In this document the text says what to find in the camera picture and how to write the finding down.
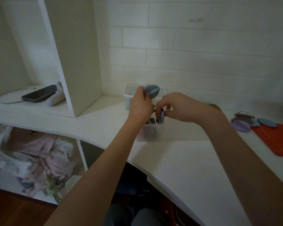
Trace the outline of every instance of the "fabric pile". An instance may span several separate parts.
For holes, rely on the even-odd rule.
[[[81,165],[73,138],[0,125],[0,168],[17,177],[28,197],[56,194]]]

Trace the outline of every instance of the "wooden floor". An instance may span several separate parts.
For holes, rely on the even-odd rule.
[[[43,226],[56,207],[0,190],[0,226]]]

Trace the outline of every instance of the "purple oval object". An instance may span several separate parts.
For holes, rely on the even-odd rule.
[[[233,120],[230,124],[239,132],[249,132],[251,130],[250,124],[245,121]]]

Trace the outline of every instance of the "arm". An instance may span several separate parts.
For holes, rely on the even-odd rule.
[[[242,140],[225,115],[180,93],[168,94],[157,103],[156,118],[164,106],[166,116],[204,129],[252,225],[283,225],[283,182]]]
[[[45,226],[101,225],[141,127],[153,107],[139,87],[131,99],[127,121],[114,140],[72,188]]]

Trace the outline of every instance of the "gray pants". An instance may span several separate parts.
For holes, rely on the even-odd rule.
[[[103,226],[168,226],[166,216],[152,209],[142,209],[134,217],[129,208],[110,205]]]

